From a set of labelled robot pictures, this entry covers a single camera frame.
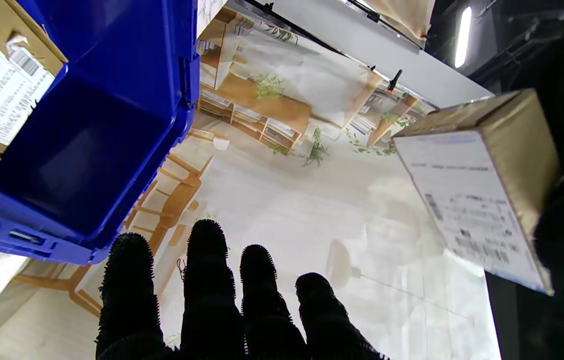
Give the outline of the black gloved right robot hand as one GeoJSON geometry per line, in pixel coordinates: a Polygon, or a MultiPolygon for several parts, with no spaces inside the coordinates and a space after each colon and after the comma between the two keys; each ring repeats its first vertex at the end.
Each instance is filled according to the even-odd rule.
{"type": "MultiPolygon", "coordinates": [[[[539,100],[558,135],[564,166],[564,38],[538,82],[539,100]]],[[[550,272],[554,296],[538,324],[531,358],[564,360],[564,178],[551,194],[535,230],[535,246],[550,272]]],[[[96,338],[97,360],[383,360],[352,324],[322,275],[296,280],[305,334],[291,321],[276,285],[271,255],[252,244],[241,256],[243,310],[220,225],[197,221],[184,268],[184,313],[179,348],[163,341],[152,282],[152,253],[139,234],[120,235],[110,250],[100,288],[103,307],[96,338]]]]}

